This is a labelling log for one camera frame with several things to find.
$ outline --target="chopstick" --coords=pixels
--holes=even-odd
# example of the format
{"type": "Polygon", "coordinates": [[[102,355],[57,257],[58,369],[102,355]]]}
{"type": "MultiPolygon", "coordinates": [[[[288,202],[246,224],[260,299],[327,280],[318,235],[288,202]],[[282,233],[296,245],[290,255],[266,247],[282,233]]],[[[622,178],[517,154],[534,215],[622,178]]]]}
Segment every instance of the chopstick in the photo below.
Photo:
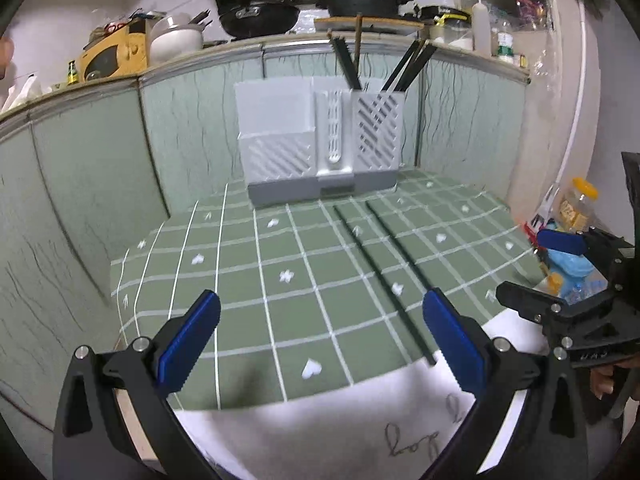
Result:
{"type": "Polygon", "coordinates": [[[398,64],[394,68],[394,71],[389,76],[389,79],[385,81],[385,84],[382,87],[383,92],[389,90],[389,87],[391,86],[393,81],[396,80],[396,77],[398,77],[398,74],[404,68],[406,62],[409,60],[409,58],[413,59],[414,52],[416,52],[417,50],[420,50],[420,41],[415,40],[406,50],[404,56],[402,56],[402,59],[398,62],[398,64]]]}
{"type": "Polygon", "coordinates": [[[422,284],[425,290],[427,291],[431,290],[433,288],[433,284],[424,275],[424,273],[422,272],[422,269],[418,267],[418,265],[415,263],[415,260],[409,254],[409,251],[406,250],[406,247],[402,244],[400,240],[396,238],[396,235],[385,223],[385,221],[382,218],[380,218],[380,215],[376,212],[375,209],[373,209],[373,206],[369,203],[369,201],[366,201],[364,205],[370,211],[370,213],[374,216],[374,218],[378,221],[378,223],[380,224],[380,227],[382,227],[382,230],[389,237],[389,239],[391,240],[391,243],[398,250],[400,255],[409,264],[409,267],[411,267],[411,270],[414,272],[416,278],[418,278],[418,281],[422,284]]]}
{"type": "Polygon", "coordinates": [[[411,86],[411,83],[414,82],[414,79],[418,76],[420,71],[429,62],[431,56],[435,54],[437,49],[438,48],[436,46],[433,46],[432,44],[428,44],[427,46],[425,46],[418,57],[416,57],[415,61],[404,69],[404,72],[400,76],[400,81],[398,81],[398,84],[396,85],[394,91],[405,92],[409,88],[409,86],[411,86]]]}
{"type": "Polygon", "coordinates": [[[344,38],[331,38],[329,39],[329,43],[331,43],[331,46],[334,48],[335,56],[338,58],[338,62],[340,62],[349,88],[351,88],[351,90],[362,90],[358,72],[353,65],[351,54],[349,54],[349,49],[347,48],[344,38]]]}
{"type": "Polygon", "coordinates": [[[436,359],[434,359],[433,353],[429,349],[427,342],[424,340],[424,337],[422,336],[422,334],[420,334],[420,331],[418,330],[414,321],[411,319],[411,317],[409,317],[409,314],[404,309],[404,306],[402,306],[402,303],[400,303],[400,300],[398,300],[398,297],[394,294],[388,281],[383,276],[382,270],[380,269],[378,264],[374,261],[374,259],[371,257],[369,252],[364,248],[364,246],[362,245],[362,242],[353,232],[353,230],[349,226],[342,212],[335,205],[334,205],[334,211],[338,215],[338,218],[340,219],[340,222],[342,223],[344,228],[347,229],[347,232],[349,233],[351,239],[354,241],[354,243],[360,250],[360,253],[362,254],[362,256],[364,256],[364,259],[369,264],[369,267],[371,267],[371,269],[373,270],[378,281],[380,282],[380,285],[382,286],[382,289],[385,291],[386,296],[389,298],[389,301],[391,301],[392,305],[394,306],[394,309],[398,313],[398,317],[400,318],[405,328],[411,335],[411,338],[414,340],[417,347],[420,349],[420,352],[422,353],[422,355],[425,356],[425,358],[427,359],[427,362],[430,365],[432,366],[435,365],[436,359]]]}
{"type": "Polygon", "coordinates": [[[356,46],[353,51],[353,65],[356,68],[356,74],[360,73],[360,43],[362,42],[362,13],[359,12],[356,17],[356,46]]]}

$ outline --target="person's hand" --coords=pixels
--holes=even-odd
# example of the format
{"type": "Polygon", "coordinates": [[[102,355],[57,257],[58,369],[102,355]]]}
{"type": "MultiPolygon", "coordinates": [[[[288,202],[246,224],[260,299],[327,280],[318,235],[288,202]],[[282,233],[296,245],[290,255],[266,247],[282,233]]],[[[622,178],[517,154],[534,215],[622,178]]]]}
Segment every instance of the person's hand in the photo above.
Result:
{"type": "Polygon", "coordinates": [[[640,355],[632,357],[627,361],[622,361],[621,363],[616,363],[615,365],[606,365],[601,366],[599,368],[591,369],[591,391],[593,394],[602,399],[603,394],[612,394],[613,393],[613,367],[617,366],[619,368],[640,368],[640,355]]]}

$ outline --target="white pipe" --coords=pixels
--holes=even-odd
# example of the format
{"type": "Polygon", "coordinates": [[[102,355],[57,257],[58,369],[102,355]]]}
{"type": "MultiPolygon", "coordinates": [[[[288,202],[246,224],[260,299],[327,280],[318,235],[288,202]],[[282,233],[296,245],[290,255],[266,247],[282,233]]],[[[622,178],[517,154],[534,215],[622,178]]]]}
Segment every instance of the white pipe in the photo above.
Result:
{"type": "Polygon", "coordinates": [[[560,164],[560,170],[556,177],[556,186],[560,186],[562,177],[564,176],[564,170],[566,169],[567,162],[569,161],[569,155],[571,149],[574,146],[575,133],[578,130],[578,122],[580,120],[580,114],[582,112],[582,101],[584,100],[584,81],[587,75],[587,26],[586,17],[584,12],[584,1],[578,0],[578,6],[580,7],[580,28],[582,29],[582,61],[580,64],[580,84],[578,85],[578,99],[575,104],[574,122],[571,125],[571,133],[569,134],[569,141],[564,150],[564,157],[562,158],[562,164],[560,164]]]}

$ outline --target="plastic jar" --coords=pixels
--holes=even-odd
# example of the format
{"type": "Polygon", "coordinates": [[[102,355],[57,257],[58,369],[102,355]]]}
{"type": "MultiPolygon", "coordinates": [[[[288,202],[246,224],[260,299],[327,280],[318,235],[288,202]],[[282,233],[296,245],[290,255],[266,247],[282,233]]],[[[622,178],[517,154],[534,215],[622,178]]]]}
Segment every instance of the plastic jar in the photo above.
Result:
{"type": "Polygon", "coordinates": [[[558,221],[565,231],[585,231],[593,216],[593,203],[598,199],[598,189],[584,180],[574,178],[559,207],[558,221]]]}

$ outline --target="white squeeze bottle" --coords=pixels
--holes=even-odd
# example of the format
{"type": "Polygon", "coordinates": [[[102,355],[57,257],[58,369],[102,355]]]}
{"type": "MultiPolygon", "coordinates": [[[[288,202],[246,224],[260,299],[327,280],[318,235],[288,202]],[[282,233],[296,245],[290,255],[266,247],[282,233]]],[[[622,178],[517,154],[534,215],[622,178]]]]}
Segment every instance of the white squeeze bottle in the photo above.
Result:
{"type": "Polygon", "coordinates": [[[478,0],[471,10],[471,28],[474,33],[474,50],[478,54],[491,57],[491,25],[489,9],[478,0]]]}

